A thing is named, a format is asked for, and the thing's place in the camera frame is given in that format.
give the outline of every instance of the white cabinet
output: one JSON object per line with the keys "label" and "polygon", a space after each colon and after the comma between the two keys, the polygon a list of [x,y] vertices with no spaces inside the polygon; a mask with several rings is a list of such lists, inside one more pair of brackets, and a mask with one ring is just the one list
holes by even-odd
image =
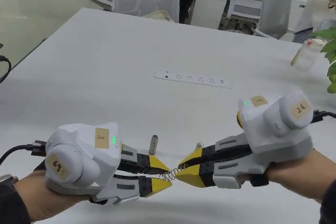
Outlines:
{"label": "white cabinet", "polygon": [[293,33],[297,33],[311,27],[311,14],[308,13],[306,4],[293,1],[290,8],[288,29]]}
{"label": "white cabinet", "polygon": [[191,25],[218,29],[227,0],[196,0]]}

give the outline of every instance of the power cord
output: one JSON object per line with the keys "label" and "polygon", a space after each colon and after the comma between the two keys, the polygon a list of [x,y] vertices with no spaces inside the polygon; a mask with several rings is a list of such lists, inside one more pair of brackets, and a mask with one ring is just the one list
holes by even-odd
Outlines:
{"label": "power cord", "polygon": [[9,149],[7,152],[5,152],[4,155],[2,155],[2,157],[0,158],[0,165],[2,165],[2,163],[5,161],[6,158],[8,158],[8,156],[15,152],[15,151],[19,151],[19,150],[27,150],[27,151],[31,151],[32,156],[46,156],[46,142],[43,141],[35,141],[33,144],[24,144],[24,145],[18,145],[15,146],[11,149]]}
{"label": "power cord", "polygon": [[9,73],[11,72],[11,70],[12,70],[12,63],[11,63],[11,61],[8,59],[8,58],[6,58],[5,56],[2,56],[2,55],[0,55],[0,62],[6,62],[6,63],[8,63],[8,70],[7,70],[7,72],[0,78],[0,83],[2,83],[6,78],[7,78],[7,76],[9,75]]}
{"label": "power cord", "polygon": [[336,113],[314,110],[313,120],[311,121],[311,123],[321,122],[323,121],[323,118],[326,116],[331,116],[332,118],[336,118]]}

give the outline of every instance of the power strip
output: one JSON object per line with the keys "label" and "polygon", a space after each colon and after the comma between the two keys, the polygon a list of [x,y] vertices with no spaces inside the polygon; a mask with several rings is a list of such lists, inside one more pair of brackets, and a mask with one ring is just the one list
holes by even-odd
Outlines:
{"label": "power strip", "polygon": [[163,79],[163,80],[188,82],[188,83],[209,85],[209,86],[221,87],[221,88],[227,88],[227,89],[233,88],[231,83],[223,79],[195,76],[192,74],[173,73],[170,71],[154,71],[154,77],[157,79]]}

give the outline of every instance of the chair leg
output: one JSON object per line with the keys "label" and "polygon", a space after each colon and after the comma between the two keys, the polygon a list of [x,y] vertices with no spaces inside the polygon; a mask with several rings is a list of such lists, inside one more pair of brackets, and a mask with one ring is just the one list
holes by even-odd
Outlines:
{"label": "chair leg", "polygon": [[239,30],[239,21],[238,20],[236,20],[236,25],[235,25],[235,30]]}

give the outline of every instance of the black trousers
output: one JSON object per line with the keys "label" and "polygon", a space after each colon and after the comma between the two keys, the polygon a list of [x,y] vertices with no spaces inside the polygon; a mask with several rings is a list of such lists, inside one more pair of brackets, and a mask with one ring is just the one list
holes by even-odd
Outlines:
{"label": "black trousers", "polygon": [[194,0],[180,0],[180,24],[184,24],[188,17],[188,10]]}

